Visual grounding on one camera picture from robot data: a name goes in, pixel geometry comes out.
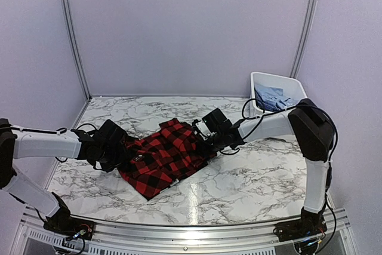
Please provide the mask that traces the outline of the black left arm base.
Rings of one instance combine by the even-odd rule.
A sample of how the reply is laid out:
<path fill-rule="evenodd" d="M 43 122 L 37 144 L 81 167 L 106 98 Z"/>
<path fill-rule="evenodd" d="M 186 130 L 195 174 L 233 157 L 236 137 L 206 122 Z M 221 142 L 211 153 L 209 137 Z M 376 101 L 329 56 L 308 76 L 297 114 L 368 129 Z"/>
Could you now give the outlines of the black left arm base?
<path fill-rule="evenodd" d="M 79 219 L 68 214 L 55 214 L 47 217 L 43 228 L 61 235 L 74 236 L 80 231 L 85 231 L 81 237 L 85 240 L 93 238 L 95 223 L 90 220 Z"/>

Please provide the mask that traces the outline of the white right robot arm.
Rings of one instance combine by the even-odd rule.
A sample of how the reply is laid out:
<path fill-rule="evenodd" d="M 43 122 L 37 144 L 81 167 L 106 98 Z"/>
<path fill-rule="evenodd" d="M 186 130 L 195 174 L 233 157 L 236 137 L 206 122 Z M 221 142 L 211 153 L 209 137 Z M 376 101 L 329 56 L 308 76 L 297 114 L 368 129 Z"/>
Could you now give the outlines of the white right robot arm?
<path fill-rule="evenodd" d="M 192 122 L 192 128 L 213 151 L 265 138 L 294 136 L 307 168 L 306 197 L 295 230 L 308 236 L 319 226 L 331 186 L 331 157 L 337 147 L 338 131 L 330 116 L 310 99 L 295 106 L 257 116 L 242 115 L 232 123 L 220 109 Z"/>

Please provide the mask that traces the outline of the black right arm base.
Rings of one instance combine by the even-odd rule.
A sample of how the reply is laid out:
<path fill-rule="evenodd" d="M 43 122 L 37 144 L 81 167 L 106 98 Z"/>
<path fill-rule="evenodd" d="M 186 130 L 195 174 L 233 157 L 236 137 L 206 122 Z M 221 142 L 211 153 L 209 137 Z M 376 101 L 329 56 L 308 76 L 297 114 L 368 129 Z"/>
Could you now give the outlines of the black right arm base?
<path fill-rule="evenodd" d="M 324 219 L 324 211 L 325 209 L 322 209 L 318 213 L 312 213 L 302 208 L 299 219 L 277 223 L 273 233 L 280 242 L 319 234 L 323 235 L 328 230 Z"/>

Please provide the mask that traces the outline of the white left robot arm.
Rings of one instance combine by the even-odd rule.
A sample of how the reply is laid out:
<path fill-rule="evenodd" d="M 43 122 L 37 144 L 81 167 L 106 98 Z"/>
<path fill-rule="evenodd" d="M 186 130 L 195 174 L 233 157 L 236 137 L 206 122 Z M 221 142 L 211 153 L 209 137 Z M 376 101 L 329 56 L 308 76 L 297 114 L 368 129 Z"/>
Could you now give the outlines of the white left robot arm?
<path fill-rule="evenodd" d="M 107 120 L 92 131 L 79 129 L 37 130 L 1 120 L 1 189 L 46 216 L 47 225 L 63 234 L 75 230 L 75 220 L 63 200 L 34 183 L 13 164 L 15 159 L 34 157 L 86 161 L 93 168 L 110 172 L 128 156 L 128 134 Z"/>

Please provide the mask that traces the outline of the red black plaid shirt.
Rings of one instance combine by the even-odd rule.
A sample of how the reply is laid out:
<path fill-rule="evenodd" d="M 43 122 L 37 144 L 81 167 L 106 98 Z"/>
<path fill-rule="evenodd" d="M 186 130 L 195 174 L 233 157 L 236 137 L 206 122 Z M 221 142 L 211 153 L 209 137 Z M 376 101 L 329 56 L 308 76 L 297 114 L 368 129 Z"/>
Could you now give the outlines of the red black plaid shirt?
<path fill-rule="evenodd" d="M 190 124 L 173 118 L 159 127 L 142 139 L 127 137 L 127 157 L 118 167 L 121 177 L 147 200 L 195 174 L 217 156 Z"/>

